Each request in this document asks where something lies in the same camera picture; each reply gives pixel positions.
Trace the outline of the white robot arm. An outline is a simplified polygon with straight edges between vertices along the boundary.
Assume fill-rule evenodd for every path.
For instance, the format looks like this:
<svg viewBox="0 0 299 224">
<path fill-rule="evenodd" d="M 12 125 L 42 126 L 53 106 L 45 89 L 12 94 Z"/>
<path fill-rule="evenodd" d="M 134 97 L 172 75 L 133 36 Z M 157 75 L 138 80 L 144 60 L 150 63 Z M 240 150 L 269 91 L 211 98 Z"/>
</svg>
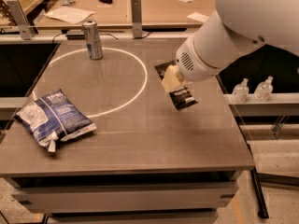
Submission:
<svg viewBox="0 0 299 224">
<path fill-rule="evenodd" d="M 166 68 L 167 92 L 216 76 L 264 45 L 299 54 L 299 0 L 215 0 L 216 11 Z"/>
</svg>

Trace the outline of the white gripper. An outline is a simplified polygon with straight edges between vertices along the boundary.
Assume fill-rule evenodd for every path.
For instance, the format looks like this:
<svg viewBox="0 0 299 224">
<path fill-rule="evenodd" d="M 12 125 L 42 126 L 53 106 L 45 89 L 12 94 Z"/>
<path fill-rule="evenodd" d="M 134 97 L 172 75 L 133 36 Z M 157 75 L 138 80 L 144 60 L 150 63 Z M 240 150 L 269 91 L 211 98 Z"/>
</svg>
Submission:
<svg viewBox="0 0 299 224">
<path fill-rule="evenodd" d="M 190 82 L 200 82 L 216 76 L 221 70 L 207 64 L 195 49 L 192 36 L 178 48 L 176 64 L 163 72 L 162 85 L 166 92 L 175 91 Z"/>
</svg>

